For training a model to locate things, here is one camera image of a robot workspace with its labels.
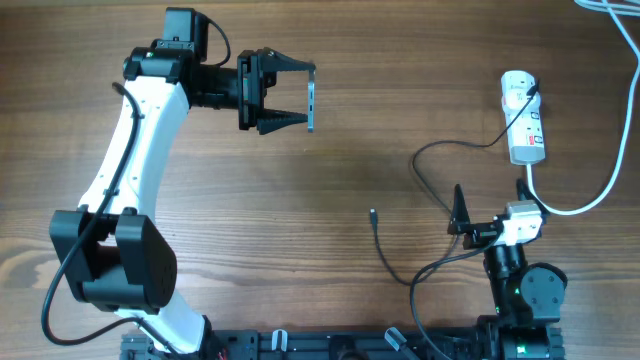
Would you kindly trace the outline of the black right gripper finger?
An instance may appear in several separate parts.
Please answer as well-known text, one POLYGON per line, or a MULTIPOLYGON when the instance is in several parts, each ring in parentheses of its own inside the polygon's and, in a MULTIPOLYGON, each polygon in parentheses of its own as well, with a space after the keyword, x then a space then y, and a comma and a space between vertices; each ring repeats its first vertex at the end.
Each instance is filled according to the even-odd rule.
POLYGON ((526 182, 522 178, 519 178, 516 180, 516 192, 517 192, 518 199, 520 201, 532 200, 536 203, 536 205, 540 209, 542 219, 548 218, 548 216, 550 215, 550 212, 542 204, 542 202, 538 200, 537 197, 529 190, 529 187, 527 186, 526 182))
POLYGON ((466 225, 470 223, 463 190, 460 184, 454 187, 454 199, 451 209, 450 222, 454 225, 466 225))

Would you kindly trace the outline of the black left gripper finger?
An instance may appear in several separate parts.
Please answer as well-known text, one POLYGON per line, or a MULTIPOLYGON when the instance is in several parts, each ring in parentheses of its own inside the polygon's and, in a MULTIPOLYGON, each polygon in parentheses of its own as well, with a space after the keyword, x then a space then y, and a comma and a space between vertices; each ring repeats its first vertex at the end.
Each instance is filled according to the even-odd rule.
POLYGON ((256 128, 260 135, 267 135, 284 127, 306 123, 307 121, 308 116, 303 113, 263 109, 258 112, 256 128))
POLYGON ((314 72, 316 65, 311 62, 304 62, 290 58, 271 48, 261 50, 261 69, 264 72, 314 72))

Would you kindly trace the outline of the smartphone with blue screen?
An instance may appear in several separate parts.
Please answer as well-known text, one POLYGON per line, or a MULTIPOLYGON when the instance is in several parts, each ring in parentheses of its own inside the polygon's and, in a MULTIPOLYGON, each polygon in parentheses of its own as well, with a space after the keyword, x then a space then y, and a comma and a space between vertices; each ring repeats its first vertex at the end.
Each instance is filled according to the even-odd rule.
POLYGON ((307 130, 309 133, 313 133, 315 129, 315 74, 316 70, 309 70, 308 80, 308 101, 307 101, 307 130))

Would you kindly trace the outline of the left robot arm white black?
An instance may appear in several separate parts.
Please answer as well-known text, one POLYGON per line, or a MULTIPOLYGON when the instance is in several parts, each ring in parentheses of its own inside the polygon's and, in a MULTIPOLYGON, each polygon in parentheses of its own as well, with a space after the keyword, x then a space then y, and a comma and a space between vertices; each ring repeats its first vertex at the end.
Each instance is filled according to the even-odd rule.
POLYGON ((269 48, 242 52, 232 69, 204 64, 191 42, 134 49, 116 86, 122 110, 99 172, 78 207, 51 220, 61 263, 55 280, 76 300, 135 323, 162 357, 223 358, 210 321, 176 290, 177 258, 155 224, 169 150, 192 107, 234 109, 241 129, 263 135, 311 124, 311 112, 271 110, 264 100, 279 73, 315 70, 269 48))

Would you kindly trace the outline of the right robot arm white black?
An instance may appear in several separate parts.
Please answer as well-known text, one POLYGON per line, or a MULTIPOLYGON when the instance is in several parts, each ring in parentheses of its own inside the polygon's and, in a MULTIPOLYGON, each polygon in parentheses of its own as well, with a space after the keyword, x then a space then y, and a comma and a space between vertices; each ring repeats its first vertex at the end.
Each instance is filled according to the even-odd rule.
POLYGON ((464 237, 463 248, 479 250, 489 279, 495 314, 477 321, 480 359, 564 359, 560 321, 568 278, 549 263, 529 263, 524 247, 541 237, 548 210, 524 183, 518 199, 489 222, 471 221, 462 187, 454 187, 448 233, 464 237))

